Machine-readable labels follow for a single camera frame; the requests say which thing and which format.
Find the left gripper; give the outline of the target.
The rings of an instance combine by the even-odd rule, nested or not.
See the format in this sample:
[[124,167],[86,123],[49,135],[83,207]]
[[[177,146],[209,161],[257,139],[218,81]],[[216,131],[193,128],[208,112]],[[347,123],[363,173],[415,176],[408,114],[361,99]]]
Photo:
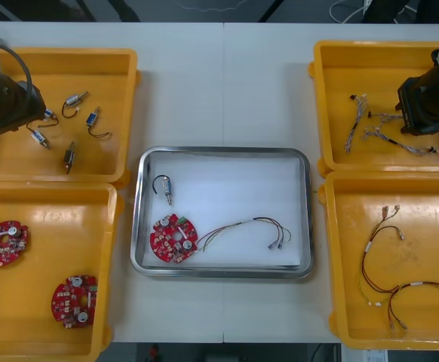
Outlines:
[[43,119],[45,116],[45,102],[42,99],[32,98],[26,111],[10,120],[0,120],[0,135],[8,131],[17,131],[20,127],[32,121]]

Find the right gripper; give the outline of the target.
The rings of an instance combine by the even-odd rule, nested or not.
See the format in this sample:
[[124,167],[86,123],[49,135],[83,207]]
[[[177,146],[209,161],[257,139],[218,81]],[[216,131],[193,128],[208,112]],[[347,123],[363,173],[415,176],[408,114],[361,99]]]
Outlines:
[[425,136],[439,132],[439,77],[408,78],[398,88],[398,98],[395,108],[404,117],[402,133]]

